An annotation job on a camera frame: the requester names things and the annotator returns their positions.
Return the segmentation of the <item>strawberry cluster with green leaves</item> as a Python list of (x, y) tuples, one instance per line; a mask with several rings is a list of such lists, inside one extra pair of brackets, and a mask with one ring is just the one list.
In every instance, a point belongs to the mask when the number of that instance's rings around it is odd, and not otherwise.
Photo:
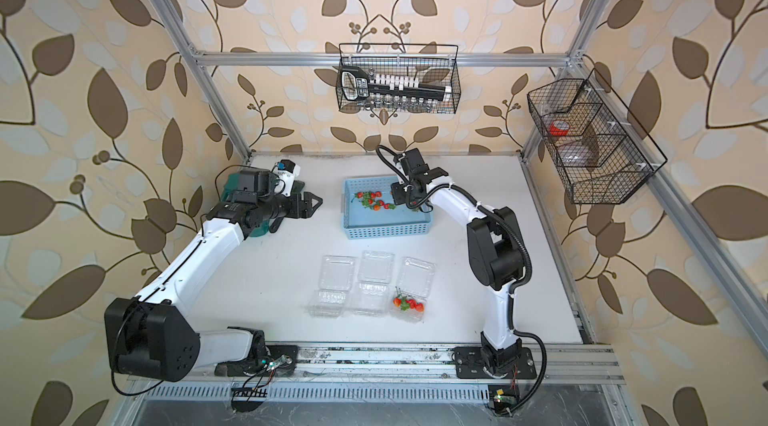
[(393, 211), (396, 209), (392, 198), (377, 190), (355, 192), (352, 194), (351, 202), (371, 211)]

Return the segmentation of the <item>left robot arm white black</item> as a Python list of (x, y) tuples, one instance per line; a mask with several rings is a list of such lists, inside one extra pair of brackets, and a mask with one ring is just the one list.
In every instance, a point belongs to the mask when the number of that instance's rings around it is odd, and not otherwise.
[(274, 369), (260, 330), (227, 327), (199, 332), (187, 319), (207, 282), (251, 232), (271, 221), (309, 219), (323, 201), (311, 192), (285, 196), (236, 192), (216, 204), (183, 252), (130, 299), (104, 313), (113, 376), (178, 382), (191, 371), (233, 363), (252, 373)]

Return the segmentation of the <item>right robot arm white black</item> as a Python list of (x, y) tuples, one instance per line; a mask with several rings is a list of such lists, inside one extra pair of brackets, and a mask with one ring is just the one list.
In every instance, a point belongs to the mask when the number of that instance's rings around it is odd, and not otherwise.
[(397, 206), (412, 211), (436, 206), (466, 228), (468, 263), (491, 290), (491, 306), (480, 333), (484, 369), (493, 377), (512, 373), (523, 355), (525, 333), (515, 328), (516, 290), (532, 279), (532, 262), (515, 213), (482, 204), (442, 168), (431, 168), (417, 149), (395, 152), (379, 146), (377, 157), (398, 180), (391, 185)]

